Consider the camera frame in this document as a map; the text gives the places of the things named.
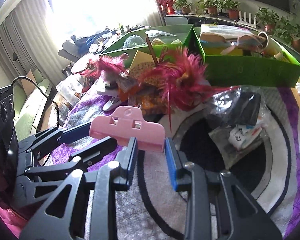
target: sunlight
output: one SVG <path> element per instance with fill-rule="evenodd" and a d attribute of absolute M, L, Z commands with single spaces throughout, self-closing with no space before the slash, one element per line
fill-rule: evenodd
<path fill-rule="evenodd" d="M 54 14 L 68 35 L 87 36 L 106 26 L 138 25 L 157 10 L 154 0 L 52 0 Z"/>

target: wooden stick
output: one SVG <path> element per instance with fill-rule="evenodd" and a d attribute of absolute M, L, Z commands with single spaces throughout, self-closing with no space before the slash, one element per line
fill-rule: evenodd
<path fill-rule="evenodd" d="M 157 60 L 157 57 L 155 56 L 155 53 L 154 53 L 154 50 L 153 50 L 153 48 L 152 48 L 152 44 L 151 44 L 151 42 L 150 42 L 150 39 L 149 39 L 149 36 L 148 36 L 148 35 L 147 35 L 147 37 L 146 37 L 146 42 L 147 42 L 147 44 L 148 44 L 148 47 L 149 47 L 151 56 L 152 56 L 153 61 L 154 61 L 154 64 L 157 66 L 158 60 Z"/>

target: purple blanket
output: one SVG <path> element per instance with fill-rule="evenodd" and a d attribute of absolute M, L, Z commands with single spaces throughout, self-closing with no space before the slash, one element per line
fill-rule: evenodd
<path fill-rule="evenodd" d="M 98 115 L 111 115 L 113 111 L 104 112 L 102 107 L 110 99 L 109 96 L 100 96 L 96 92 L 95 84 L 88 90 L 88 92 L 82 97 L 79 103 L 70 111 L 64 127 L 72 128 L 85 122 L 92 121 Z M 62 144 L 56 148 L 51 156 L 53 164 L 67 162 L 69 156 L 72 153 L 98 141 L 90 136 L 75 141 L 69 145 Z M 122 150 L 121 146 L 118 146 L 115 151 L 103 157 L 102 161 L 92 165 L 88 168 L 88 171 L 94 171 L 99 169 L 104 164 L 113 161 L 117 153 Z"/>

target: green sofa cushion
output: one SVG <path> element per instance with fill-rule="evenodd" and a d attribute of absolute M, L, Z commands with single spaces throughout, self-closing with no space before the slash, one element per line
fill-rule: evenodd
<path fill-rule="evenodd" d="M 46 95 L 49 95 L 52 85 L 48 79 L 43 80 L 38 86 Z M 15 123 L 18 141 L 30 136 L 34 119 L 37 113 L 42 114 L 46 102 L 46 97 L 37 88 L 28 96 Z"/>
<path fill-rule="evenodd" d="M 37 82 L 37 84 L 40 84 L 44 80 L 44 78 L 41 75 L 41 73 L 39 72 L 39 70 L 36 69 L 32 74 L 33 74 L 34 79 Z"/>
<path fill-rule="evenodd" d="M 14 119 L 17 120 L 19 118 L 21 109 L 27 99 L 27 95 L 25 91 L 19 87 L 18 85 L 13 87 L 13 103 L 14 103 Z"/>

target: terracotta pot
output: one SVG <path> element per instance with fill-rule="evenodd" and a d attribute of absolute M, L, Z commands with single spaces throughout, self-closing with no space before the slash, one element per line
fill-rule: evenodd
<path fill-rule="evenodd" d="M 186 7 L 183 7 L 183 8 L 181 9 L 181 11 L 182 11 L 183 14 L 187 14 L 187 13 L 190 13 L 190 12 L 191 12 L 189 5 L 186 6 Z"/>
<path fill-rule="evenodd" d="M 210 17 L 217 17 L 218 12 L 216 7 L 208 7 L 207 10 Z"/>
<path fill-rule="evenodd" d="M 265 31 L 268 32 L 268 33 L 273 33 L 274 28 L 275 28 L 275 25 L 273 23 L 267 24 L 265 26 Z"/>
<path fill-rule="evenodd" d="M 228 10 L 229 19 L 232 21 L 237 21 L 239 19 L 239 11 L 238 10 Z"/>
<path fill-rule="evenodd" d="M 292 47 L 297 51 L 300 52 L 300 40 L 293 40 Z"/>

